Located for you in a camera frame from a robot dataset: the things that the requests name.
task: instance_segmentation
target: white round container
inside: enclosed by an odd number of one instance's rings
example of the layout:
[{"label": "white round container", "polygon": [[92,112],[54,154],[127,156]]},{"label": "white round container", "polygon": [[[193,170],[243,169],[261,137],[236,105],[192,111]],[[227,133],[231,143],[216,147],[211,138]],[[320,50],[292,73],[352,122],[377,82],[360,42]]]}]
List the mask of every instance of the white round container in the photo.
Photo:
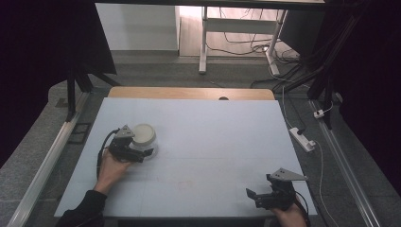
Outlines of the white round container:
[{"label": "white round container", "polygon": [[153,152],[150,156],[145,157],[145,160],[148,160],[154,157],[157,153],[157,141],[156,141],[156,131],[149,124],[140,124],[133,128],[133,141],[130,144],[130,147],[139,151],[145,151],[149,149],[153,149]]}]

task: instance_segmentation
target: white tabletop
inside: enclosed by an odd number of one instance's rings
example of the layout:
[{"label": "white tabletop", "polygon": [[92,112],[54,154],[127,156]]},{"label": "white tabletop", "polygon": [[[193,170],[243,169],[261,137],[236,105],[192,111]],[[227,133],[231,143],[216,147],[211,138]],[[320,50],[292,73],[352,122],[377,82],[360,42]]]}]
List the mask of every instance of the white tabletop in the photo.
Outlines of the white tabletop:
[{"label": "white tabletop", "polygon": [[[248,218],[245,188],[270,193],[266,174],[302,174],[277,101],[105,98],[55,216],[74,209],[96,183],[106,135],[128,124],[154,127],[159,153],[134,164],[114,186],[104,215],[116,218]],[[294,182],[316,215],[305,182]]]}]

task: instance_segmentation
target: black cloth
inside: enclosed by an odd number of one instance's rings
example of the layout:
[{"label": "black cloth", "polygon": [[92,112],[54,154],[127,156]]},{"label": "black cloth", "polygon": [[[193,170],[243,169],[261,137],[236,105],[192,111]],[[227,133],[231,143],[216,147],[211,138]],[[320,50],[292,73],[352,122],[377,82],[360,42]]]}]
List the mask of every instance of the black cloth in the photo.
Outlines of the black cloth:
[{"label": "black cloth", "polygon": [[86,192],[82,202],[75,210],[67,210],[56,224],[56,227],[99,227],[104,226],[102,211],[107,196],[95,190]]}]

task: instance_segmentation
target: container lid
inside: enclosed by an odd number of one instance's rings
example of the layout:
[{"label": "container lid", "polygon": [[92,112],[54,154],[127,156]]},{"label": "container lid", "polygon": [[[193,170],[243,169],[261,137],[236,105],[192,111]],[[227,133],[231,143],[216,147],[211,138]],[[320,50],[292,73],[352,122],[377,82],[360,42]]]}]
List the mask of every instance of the container lid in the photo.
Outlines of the container lid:
[{"label": "container lid", "polygon": [[137,146],[148,146],[153,143],[156,138],[154,129],[148,124],[137,125],[132,131],[135,134],[135,136],[133,136],[133,143]]}]

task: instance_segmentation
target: power plug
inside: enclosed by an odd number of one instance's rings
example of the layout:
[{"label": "power plug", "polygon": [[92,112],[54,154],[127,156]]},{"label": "power plug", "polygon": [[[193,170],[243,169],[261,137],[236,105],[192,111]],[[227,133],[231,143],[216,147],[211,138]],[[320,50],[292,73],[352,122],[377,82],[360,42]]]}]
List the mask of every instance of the power plug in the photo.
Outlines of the power plug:
[{"label": "power plug", "polygon": [[292,128],[289,130],[291,135],[298,141],[298,143],[306,152],[310,152],[311,150],[315,149],[315,141],[307,140],[306,137],[302,133],[298,133],[298,131],[299,130],[297,128]]},{"label": "power plug", "polygon": [[313,115],[315,116],[316,119],[321,118],[322,116],[324,116],[324,111],[319,110],[317,112],[314,112]]}]

